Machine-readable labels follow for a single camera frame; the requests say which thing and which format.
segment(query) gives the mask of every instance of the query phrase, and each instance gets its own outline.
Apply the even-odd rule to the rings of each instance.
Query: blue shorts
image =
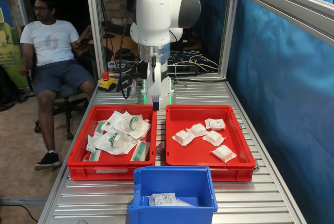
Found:
[[[37,66],[33,79],[33,92],[36,96],[43,91],[59,91],[61,85],[75,89],[93,76],[76,60],[59,61]]]

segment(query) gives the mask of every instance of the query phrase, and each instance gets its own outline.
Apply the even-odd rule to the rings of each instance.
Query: red tray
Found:
[[[146,161],[130,161],[135,151],[133,148],[127,155],[111,155],[101,151],[99,161],[82,161],[88,153],[86,150],[88,135],[93,135],[98,121],[107,120],[114,111],[132,115],[142,114],[151,120],[152,127],[142,139],[150,142],[150,150]],[[152,105],[95,105],[92,106],[80,134],[67,159],[69,174],[73,180],[133,180],[136,168],[153,166],[156,163],[157,113]]]
[[[225,129],[217,131],[226,137],[222,145],[228,146],[237,157],[227,163],[211,151],[217,147],[196,137],[187,146],[172,139],[177,132],[206,119],[223,119]],[[166,162],[171,166],[208,166],[213,181],[250,181],[255,160],[229,105],[168,105],[166,107]]]

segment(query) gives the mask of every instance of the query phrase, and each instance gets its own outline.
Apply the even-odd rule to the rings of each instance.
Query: blue bin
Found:
[[[209,167],[145,167],[134,171],[130,224],[211,224],[217,212]],[[149,206],[148,197],[175,193],[193,207]]]

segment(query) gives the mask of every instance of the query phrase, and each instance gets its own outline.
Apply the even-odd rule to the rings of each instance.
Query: poster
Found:
[[[0,0],[0,65],[18,88],[28,86],[26,77],[18,74],[21,64],[19,43],[13,28],[8,0]]]

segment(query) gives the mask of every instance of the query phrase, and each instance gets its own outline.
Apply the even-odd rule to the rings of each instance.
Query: chair wheel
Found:
[[[68,140],[73,139],[73,134],[72,133],[67,133],[66,134],[66,139],[68,139]]]
[[[35,126],[34,130],[35,130],[35,133],[38,134],[38,133],[41,132],[41,127],[40,126]]]

